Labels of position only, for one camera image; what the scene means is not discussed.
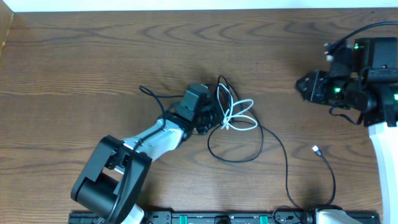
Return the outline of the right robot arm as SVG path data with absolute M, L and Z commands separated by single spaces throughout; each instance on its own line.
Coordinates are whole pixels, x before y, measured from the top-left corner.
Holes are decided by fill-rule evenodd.
M 383 222 L 397 223 L 397 38 L 341 39 L 327 44 L 330 71 L 298 79 L 303 100 L 360 112 L 355 125 L 369 131 L 382 192 Z

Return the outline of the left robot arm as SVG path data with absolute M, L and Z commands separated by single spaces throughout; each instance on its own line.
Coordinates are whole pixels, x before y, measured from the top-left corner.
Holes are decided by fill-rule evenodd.
M 194 131 L 206 135 L 220 121 L 213 91 L 190 84 L 175 111 L 162 110 L 151 128 L 123 140 L 102 138 L 72 187 L 72 200 L 99 216 L 99 223 L 141 223 L 145 212 L 136 201 L 151 164 Z

